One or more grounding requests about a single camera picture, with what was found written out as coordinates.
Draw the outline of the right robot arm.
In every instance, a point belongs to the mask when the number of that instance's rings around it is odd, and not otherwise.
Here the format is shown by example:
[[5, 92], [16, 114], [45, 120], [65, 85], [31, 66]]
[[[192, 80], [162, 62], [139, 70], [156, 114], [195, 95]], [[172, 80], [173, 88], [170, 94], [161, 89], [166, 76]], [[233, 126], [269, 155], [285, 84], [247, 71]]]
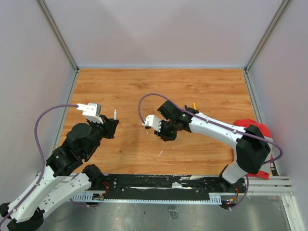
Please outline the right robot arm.
[[165, 101], [158, 112], [163, 120], [154, 133], [163, 141], [175, 140], [177, 132], [184, 130], [211, 137], [232, 148], [234, 160], [218, 177], [218, 187], [223, 192], [234, 189], [236, 182], [244, 176], [257, 174], [271, 152], [271, 146], [255, 125], [246, 128], [230, 125], [193, 108], [181, 110], [170, 101]]

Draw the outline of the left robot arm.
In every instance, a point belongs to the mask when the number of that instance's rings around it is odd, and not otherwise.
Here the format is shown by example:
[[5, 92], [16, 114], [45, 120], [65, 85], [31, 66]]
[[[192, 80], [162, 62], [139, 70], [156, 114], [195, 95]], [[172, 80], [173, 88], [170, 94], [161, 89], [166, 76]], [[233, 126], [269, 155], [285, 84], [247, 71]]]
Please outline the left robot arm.
[[8, 230], [36, 231], [44, 219], [77, 193], [100, 189], [105, 184], [104, 175], [94, 164], [87, 165], [59, 189], [55, 187], [89, 161], [102, 139], [113, 139], [118, 124], [117, 119], [99, 115], [94, 121], [74, 125], [33, 183], [13, 202], [1, 204], [1, 216], [10, 219]]

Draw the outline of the white pen black end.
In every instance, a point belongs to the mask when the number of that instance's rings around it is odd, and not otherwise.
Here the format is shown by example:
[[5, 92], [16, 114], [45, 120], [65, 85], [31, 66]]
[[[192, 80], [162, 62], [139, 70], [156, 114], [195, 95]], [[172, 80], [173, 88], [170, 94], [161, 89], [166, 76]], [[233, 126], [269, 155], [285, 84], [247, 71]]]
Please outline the white pen black end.
[[117, 120], [117, 109], [114, 109], [114, 120]]

